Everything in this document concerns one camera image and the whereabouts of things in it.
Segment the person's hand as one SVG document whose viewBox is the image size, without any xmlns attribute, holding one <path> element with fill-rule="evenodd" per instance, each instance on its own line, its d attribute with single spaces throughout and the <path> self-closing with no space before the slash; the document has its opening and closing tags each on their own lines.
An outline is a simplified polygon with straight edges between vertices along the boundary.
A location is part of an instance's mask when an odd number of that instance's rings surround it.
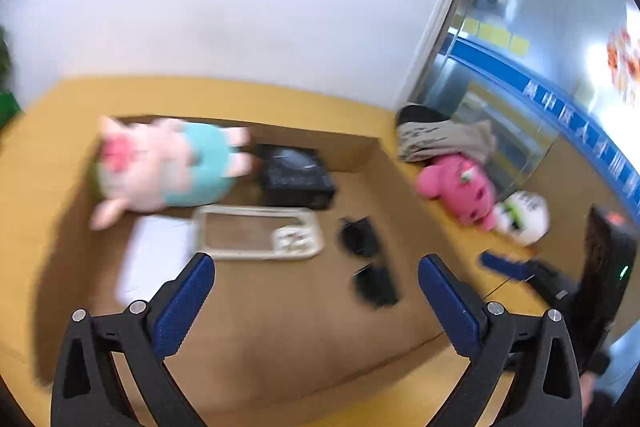
<svg viewBox="0 0 640 427">
<path fill-rule="evenodd" d="M 611 357 L 605 351 L 597 351 L 586 363 L 585 372 L 580 377 L 580 395 L 582 396 L 582 425 L 599 426 L 611 412 L 612 397 L 596 388 L 597 380 L 611 363 Z"/>
</svg>

